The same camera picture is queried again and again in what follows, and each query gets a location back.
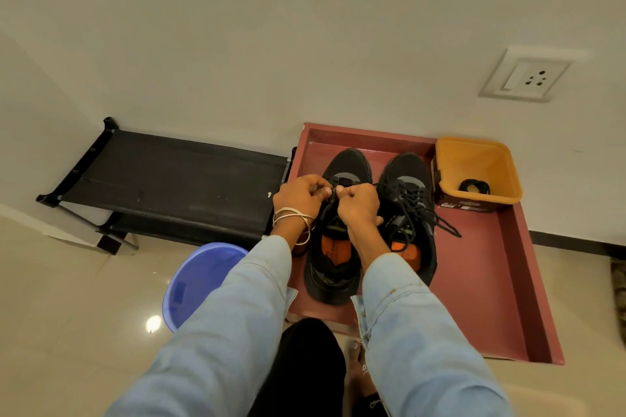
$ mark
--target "sneaker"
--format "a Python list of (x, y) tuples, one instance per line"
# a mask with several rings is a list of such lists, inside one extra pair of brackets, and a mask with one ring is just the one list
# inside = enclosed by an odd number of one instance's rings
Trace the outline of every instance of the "sneaker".
[(376, 189), (378, 214), (384, 219), (383, 239), (429, 286), (437, 270), (434, 227), (456, 237), (461, 234), (434, 212), (433, 183), (426, 164), (415, 153), (401, 153), (385, 167)]
[(348, 238), (348, 228), (337, 214), (339, 200), (334, 187), (372, 183), (372, 170), (361, 151), (346, 149), (337, 154), (322, 176), (333, 185), (333, 193), (322, 203), (317, 216), (304, 284), (315, 300), (341, 305), (359, 288), (361, 259)]

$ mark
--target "black pants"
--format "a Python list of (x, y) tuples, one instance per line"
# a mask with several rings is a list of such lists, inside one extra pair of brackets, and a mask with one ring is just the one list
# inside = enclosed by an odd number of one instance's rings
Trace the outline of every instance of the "black pants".
[[(249, 416), (340, 417), (346, 361), (333, 332), (315, 318), (305, 318), (282, 334), (276, 359)], [(374, 394), (357, 400), (353, 417), (386, 416)]]

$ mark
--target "person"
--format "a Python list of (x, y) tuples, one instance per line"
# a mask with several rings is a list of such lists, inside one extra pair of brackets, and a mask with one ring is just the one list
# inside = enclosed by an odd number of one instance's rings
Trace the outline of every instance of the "person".
[[(281, 186), (275, 210), (314, 218), (330, 194), (322, 177), (299, 177)], [(363, 395), (353, 415), (512, 415), (484, 359), (381, 238), (376, 188), (335, 194), (364, 271), (363, 293), (353, 297), (362, 345), (351, 344), (349, 371), (360, 374), (351, 388)], [(106, 415), (340, 416), (346, 362), (332, 332), (307, 318), (282, 333), (297, 293), (287, 287), (291, 250), (304, 226), (301, 217), (279, 219)]]

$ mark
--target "blue bucket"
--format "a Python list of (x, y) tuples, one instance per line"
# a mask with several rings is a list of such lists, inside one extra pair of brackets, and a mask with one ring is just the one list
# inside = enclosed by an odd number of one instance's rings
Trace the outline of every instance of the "blue bucket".
[(247, 254), (243, 247), (226, 242), (211, 242), (193, 251), (165, 291), (163, 318), (167, 327), (176, 331)]

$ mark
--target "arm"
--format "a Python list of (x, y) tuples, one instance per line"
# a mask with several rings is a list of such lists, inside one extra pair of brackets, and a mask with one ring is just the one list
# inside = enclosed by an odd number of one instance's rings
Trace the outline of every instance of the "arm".
[[(283, 185), (274, 206), (316, 217), (330, 194), (316, 188), (326, 183), (308, 176)], [(303, 227), (298, 217), (279, 221), (272, 236), (233, 267), (106, 415), (245, 415), (272, 366), (295, 297), (287, 281), (291, 249)]]
[(339, 216), (365, 270), (363, 296), (352, 299), (367, 367), (391, 415), (512, 416), (484, 359), (380, 237), (373, 187), (358, 185), (337, 195)]

